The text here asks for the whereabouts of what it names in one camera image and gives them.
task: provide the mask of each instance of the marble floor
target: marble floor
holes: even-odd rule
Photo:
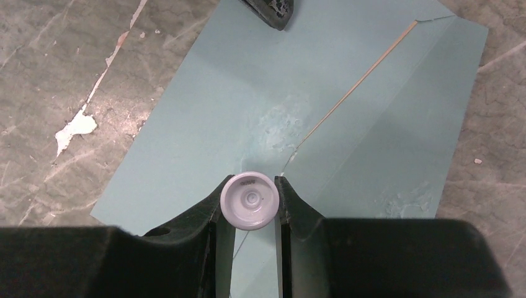
[[[99,224],[92,206],[217,2],[0,1],[0,225]],[[441,2],[490,31],[437,216],[477,226],[524,298],[526,1]],[[56,157],[79,111],[97,128]]]

